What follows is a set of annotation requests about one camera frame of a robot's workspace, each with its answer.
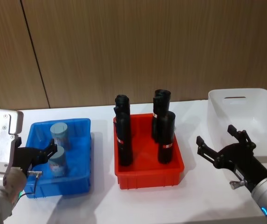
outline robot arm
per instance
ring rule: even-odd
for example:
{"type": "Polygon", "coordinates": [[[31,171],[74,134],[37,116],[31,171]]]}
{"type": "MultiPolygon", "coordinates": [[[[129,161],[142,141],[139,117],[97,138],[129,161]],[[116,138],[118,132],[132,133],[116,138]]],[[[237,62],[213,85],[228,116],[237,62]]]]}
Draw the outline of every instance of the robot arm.
{"type": "Polygon", "coordinates": [[[246,131],[237,131],[232,125],[229,125],[227,131],[238,143],[215,152],[198,136],[198,154],[211,162],[215,168],[226,168],[234,172],[240,181],[231,181],[232,189],[245,186],[267,217],[267,169],[253,156],[256,145],[251,142],[246,131]]]}
{"type": "Polygon", "coordinates": [[[0,224],[12,214],[28,175],[36,175],[36,180],[42,175],[31,171],[32,167],[46,163],[57,152],[53,139],[44,150],[19,148],[22,121],[22,112],[0,110],[0,224]]]}

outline blue led light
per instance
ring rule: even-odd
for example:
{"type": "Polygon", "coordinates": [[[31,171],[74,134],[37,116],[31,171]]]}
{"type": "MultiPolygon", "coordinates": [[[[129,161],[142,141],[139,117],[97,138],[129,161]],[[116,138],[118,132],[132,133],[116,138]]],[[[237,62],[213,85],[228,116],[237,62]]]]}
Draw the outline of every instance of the blue led light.
{"type": "Polygon", "coordinates": [[[267,209],[265,209],[264,207],[261,207],[261,210],[265,214],[265,216],[267,216],[267,209]]]}

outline black cylinder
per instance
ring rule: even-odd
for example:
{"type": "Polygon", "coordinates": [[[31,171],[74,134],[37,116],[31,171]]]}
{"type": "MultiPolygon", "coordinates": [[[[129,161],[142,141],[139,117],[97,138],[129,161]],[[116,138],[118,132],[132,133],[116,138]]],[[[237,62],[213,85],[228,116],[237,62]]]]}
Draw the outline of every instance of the black cylinder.
{"type": "Polygon", "coordinates": [[[172,160],[176,115],[168,111],[157,118],[158,161],[167,164],[172,160]]]}
{"type": "Polygon", "coordinates": [[[157,117],[166,116],[170,106],[171,92],[156,90],[153,98],[152,138],[157,142],[157,117]]]}
{"type": "Polygon", "coordinates": [[[118,158],[121,166],[129,166],[133,161],[130,127],[130,104],[125,95],[115,99],[116,107],[116,136],[118,142],[118,158]]]}
{"type": "Polygon", "coordinates": [[[115,103],[119,112],[124,112],[130,115],[130,103],[129,98],[126,95],[117,95],[115,103]]]}

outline cable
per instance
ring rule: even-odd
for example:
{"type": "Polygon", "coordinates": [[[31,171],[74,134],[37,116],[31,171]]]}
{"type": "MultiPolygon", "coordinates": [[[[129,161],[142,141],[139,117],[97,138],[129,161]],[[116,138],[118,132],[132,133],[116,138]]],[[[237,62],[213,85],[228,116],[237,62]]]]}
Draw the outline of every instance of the cable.
{"type": "Polygon", "coordinates": [[[31,193],[31,192],[28,192],[28,193],[24,193],[24,194],[22,194],[21,196],[20,196],[20,198],[22,197],[22,196],[24,196],[24,195],[34,195],[35,194],[35,192],[36,192],[36,187],[37,187],[37,182],[38,182],[38,179],[40,178],[40,176],[39,175],[37,175],[36,176],[36,180],[35,180],[35,184],[34,184],[34,191],[31,193]]]}

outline table surface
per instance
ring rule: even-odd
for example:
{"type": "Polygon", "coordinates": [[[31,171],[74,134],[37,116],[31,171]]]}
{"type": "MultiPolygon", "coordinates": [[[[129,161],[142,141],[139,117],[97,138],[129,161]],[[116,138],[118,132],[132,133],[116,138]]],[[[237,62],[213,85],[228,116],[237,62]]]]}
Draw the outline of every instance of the table surface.
{"type": "MultiPolygon", "coordinates": [[[[92,136],[92,186],[85,195],[23,197],[5,224],[264,224],[259,207],[245,187],[232,190],[237,180],[197,155],[198,135],[213,146],[207,129],[207,100],[172,102],[178,144],[185,163],[178,186],[120,190],[114,173],[114,106],[24,110],[20,134],[25,146],[32,123],[70,118],[90,118],[92,136]]],[[[131,105],[131,114],[151,113],[152,104],[131,105]]]]}

